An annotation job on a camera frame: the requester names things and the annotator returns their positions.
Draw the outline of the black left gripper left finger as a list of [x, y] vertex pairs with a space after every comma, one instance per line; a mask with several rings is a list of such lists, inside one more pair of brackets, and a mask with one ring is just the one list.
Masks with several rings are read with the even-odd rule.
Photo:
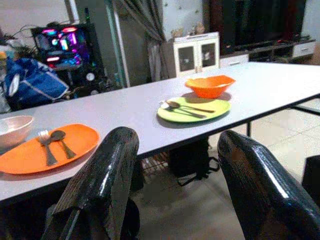
[[43, 240], [135, 240], [140, 214], [130, 199], [139, 149], [135, 130], [117, 127], [69, 181]]

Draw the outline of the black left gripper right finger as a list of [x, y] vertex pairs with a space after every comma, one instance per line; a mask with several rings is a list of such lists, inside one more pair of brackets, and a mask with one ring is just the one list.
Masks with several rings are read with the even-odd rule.
[[320, 208], [267, 147], [226, 130], [220, 134], [217, 150], [245, 239], [320, 238]]

